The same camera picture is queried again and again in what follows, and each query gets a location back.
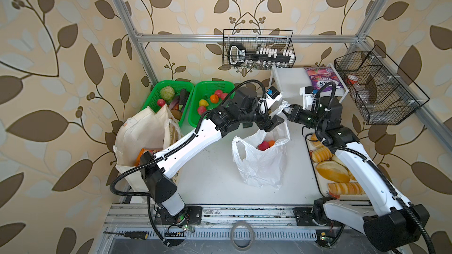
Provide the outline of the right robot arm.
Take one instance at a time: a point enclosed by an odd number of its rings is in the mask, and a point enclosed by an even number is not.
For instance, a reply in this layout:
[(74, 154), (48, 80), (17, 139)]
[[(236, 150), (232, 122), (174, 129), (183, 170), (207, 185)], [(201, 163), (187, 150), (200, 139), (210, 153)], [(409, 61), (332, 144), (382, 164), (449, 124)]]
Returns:
[(360, 207), (342, 203), (337, 199), (321, 198), (321, 218), (337, 221), (364, 234), (379, 251), (398, 253), (401, 246), (423, 237), (428, 252), (435, 253), (434, 243), (425, 229), (430, 214), (422, 205), (414, 205), (383, 174), (368, 156), (357, 135), (341, 123), (342, 105), (335, 98), (335, 84), (330, 96), (316, 93), (311, 109), (300, 105), (281, 105), (288, 121), (313, 129), (324, 147), (351, 171), (370, 200), (374, 215)]

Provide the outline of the orange snack bag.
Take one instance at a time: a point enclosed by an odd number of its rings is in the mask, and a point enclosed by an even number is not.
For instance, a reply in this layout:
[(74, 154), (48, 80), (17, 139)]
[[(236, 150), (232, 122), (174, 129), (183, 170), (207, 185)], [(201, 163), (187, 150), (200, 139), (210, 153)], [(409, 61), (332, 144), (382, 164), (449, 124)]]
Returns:
[(146, 148), (142, 148), (142, 149), (140, 150), (140, 152), (139, 152), (139, 154), (138, 154), (136, 160), (135, 160), (135, 163), (134, 163), (134, 166), (135, 166), (135, 167), (137, 167), (137, 166), (140, 165), (141, 157), (142, 157), (146, 152), (149, 152), (150, 154), (154, 155), (154, 154), (157, 152), (157, 150), (155, 150), (155, 149), (146, 149)]

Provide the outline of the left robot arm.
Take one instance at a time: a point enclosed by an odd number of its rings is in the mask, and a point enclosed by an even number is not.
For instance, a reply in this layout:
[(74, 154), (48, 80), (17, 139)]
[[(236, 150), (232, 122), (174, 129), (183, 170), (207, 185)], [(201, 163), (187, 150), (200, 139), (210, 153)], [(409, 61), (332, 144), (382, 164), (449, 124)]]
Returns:
[[(176, 221), (181, 221), (186, 214), (186, 204), (172, 180), (180, 168), (204, 148), (237, 130), (242, 123), (255, 123), (265, 132), (270, 132), (283, 123), (281, 117), (270, 116), (268, 113), (271, 106), (281, 100), (282, 94), (275, 87), (266, 89), (262, 82), (253, 82), (261, 87), (260, 96), (246, 87), (247, 81), (240, 83), (219, 106), (203, 113), (195, 129), (188, 135), (155, 155), (145, 152), (139, 166), (121, 173), (112, 181), (110, 191), (119, 196), (153, 199)], [(115, 187), (126, 176), (135, 173), (145, 183), (145, 191), (123, 192)]]

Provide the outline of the cream floral tote bag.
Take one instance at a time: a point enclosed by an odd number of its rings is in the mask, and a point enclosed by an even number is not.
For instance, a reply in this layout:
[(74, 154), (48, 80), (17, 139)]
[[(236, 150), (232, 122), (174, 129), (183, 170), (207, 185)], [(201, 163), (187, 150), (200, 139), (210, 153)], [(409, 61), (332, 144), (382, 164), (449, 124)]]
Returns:
[(120, 174), (137, 167), (143, 149), (160, 152), (182, 137), (178, 120), (165, 105), (155, 113), (146, 107), (121, 126), (113, 146)]

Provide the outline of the white plastic bag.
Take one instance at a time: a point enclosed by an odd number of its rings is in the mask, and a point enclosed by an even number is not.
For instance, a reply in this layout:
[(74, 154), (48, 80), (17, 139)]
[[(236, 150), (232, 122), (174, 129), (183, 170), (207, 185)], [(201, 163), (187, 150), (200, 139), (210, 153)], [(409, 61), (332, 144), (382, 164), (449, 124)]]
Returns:
[[(258, 130), (244, 139), (235, 136), (232, 141), (233, 161), (241, 178), (249, 186), (279, 189), (287, 164), (286, 144), (291, 140), (285, 120), (271, 132)], [(257, 149), (262, 141), (270, 143), (266, 151)]]

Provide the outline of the orange fruit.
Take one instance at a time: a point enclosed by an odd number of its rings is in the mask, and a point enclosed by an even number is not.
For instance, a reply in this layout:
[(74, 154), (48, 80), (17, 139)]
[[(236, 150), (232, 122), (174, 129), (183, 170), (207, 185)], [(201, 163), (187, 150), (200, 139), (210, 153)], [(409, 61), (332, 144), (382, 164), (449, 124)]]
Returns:
[(217, 94), (213, 94), (212, 96), (210, 96), (210, 101), (214, 104), (217, 104), (219, 102), (220, 98)]

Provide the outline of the yellow lemon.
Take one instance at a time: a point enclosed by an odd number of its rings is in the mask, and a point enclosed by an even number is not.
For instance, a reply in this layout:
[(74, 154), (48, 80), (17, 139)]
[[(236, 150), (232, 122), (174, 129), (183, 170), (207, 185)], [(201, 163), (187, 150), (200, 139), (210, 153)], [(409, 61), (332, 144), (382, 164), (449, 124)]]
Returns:
[(201, 99), (201, 100), (199, 100), (198, 105), (200, 107), (206, 107), (207, 108), (209, 106), (209, 103), (205, 99)]

